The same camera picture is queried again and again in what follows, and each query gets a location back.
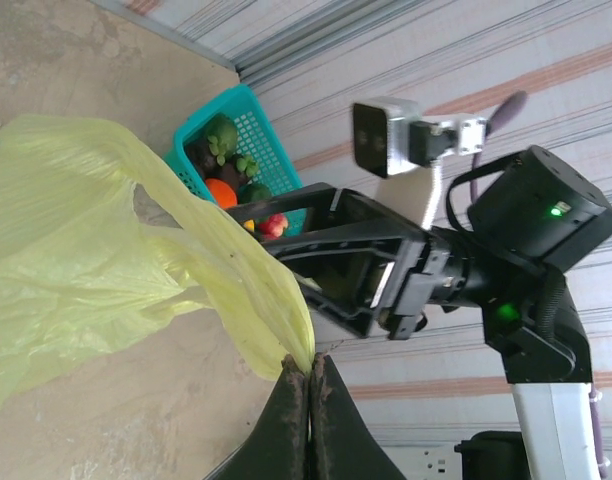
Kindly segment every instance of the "corrugated metal wall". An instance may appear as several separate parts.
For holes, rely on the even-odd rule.
[[[235,63],[261,51],[277,55],[282,38],[312,29],[324,11],[348,8],[348,2],[333,0],[125,3]],[[154,7],[147,10],[146,4]],[[254,62],[242,67],[306,183],[326,180],[374,191],[375,178],[356,168],[351,156],[349,105],[356,99],[396,95],[419,101],[428,114],[488,114],[524,89],[531,94],[526,109],[492,138],[485,159],[540,144],[612,201],[612,0],[433,0],[378,7],[363,19],[370,21],[363,30],[342,22],[341,34],[305,42],[298,55],[280,54],[280,71],[272,64],[252,71]],[[388,16],[395,8],[396,15]],[[445,180],[468,164],[450,160]],[[466,191],[456,192],[455,201],[463,210]],[[570,272],[569,283],[605,393],[601,409],[612,452],[612,238]],[[516,427],[499,358],[482,343],[478,312],[444,315],[431,308],[428,314],[430,328],[403,343],[387,342],[378,332],[369,340],[349,339],[316,320],[321,347],[334,349],[378,440],[456,442],[479,430]]]

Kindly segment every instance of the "yellow plastic bag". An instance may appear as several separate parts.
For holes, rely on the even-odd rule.
[[[136,183],[182,229],[139,222]],[[178,314],[215,308],[260,376],[314,335],[292,273],[124,127],[23,116],[0,130],[0,406]]]

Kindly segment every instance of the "concrete floor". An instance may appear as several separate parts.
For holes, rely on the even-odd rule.
[[[0,0],[0,126],[98,116],[157,153],[237,75],[85,0]],[[201,479],[248,435],[272,384],[219,318],[178,318],[127,351],[8,400],[0,479]]]

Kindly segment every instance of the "orange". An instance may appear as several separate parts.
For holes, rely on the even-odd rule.
[[[208,178],[206,179],[206,186],[210,193],[213,194],[213,197],[215,197],[217,205],[223,209],[237,205],[237,195],[226,182],[222,182],[217,178]]]

